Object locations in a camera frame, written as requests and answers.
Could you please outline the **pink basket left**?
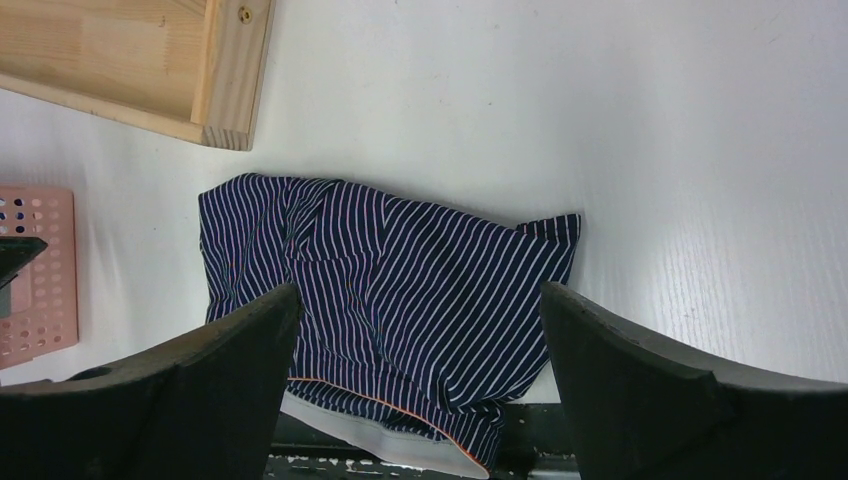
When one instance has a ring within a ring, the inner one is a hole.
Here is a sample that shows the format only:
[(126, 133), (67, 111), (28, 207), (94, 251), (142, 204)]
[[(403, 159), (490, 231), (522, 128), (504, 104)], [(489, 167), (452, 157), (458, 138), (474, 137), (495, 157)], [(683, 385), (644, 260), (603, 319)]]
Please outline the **pink basket left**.
[(1, 290), (1, 368), (7, 369), (79, 341), (72, 191), (3, 185), (1, 235), (47, 244)]

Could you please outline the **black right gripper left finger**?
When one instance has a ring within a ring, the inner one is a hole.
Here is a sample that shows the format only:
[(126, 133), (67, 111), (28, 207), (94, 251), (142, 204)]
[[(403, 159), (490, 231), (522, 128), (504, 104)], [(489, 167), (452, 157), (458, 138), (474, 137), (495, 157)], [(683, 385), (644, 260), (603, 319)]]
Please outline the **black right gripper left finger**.
[(73, 377), (1, 391), (5, 479), (259, 479), (298, 337), (297, 289)]

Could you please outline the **wooden hanger rack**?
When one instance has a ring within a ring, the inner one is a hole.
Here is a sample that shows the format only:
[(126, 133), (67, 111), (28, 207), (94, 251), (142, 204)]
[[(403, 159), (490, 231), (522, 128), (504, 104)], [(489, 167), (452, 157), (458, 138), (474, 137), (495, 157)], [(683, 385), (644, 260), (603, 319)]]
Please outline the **wooden hanger rack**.
[(5, 1), (3, 89), (212, 148), (252, 148), (271, 0)]

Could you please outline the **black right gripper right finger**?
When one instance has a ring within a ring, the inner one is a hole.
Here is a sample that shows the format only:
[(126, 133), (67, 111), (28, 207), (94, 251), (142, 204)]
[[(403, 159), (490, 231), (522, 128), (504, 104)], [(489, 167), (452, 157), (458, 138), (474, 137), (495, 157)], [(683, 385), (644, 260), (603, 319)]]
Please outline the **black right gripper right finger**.
[(566, 286), (540, 315), (584, 479), (843, 479), (847, 387), (744, 365)]

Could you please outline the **navy striped boxer underwear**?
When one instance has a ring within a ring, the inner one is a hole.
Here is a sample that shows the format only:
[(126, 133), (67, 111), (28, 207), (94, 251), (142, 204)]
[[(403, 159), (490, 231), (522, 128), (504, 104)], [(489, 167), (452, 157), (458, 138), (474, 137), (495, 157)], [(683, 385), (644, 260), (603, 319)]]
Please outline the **navy striped boxer underwear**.
[(494, 463), (505, 405), (549, 361), (540, 287), (569, 279), (579, 214), (508, 227), (349, 181), (244, 174), (201, 194), (199, 218), (209, 320), (299, 291), (283, 413), (366, 449), (371, 426)]

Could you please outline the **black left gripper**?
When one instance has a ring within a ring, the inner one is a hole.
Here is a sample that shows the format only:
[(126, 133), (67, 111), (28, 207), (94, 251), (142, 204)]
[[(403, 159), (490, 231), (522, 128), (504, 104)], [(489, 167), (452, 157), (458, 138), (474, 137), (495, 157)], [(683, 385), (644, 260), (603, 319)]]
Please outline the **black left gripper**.
[(32, 304), (30, 264), (47, 248), (37, 237), (1, 238), (1, 317), (27, 310)]

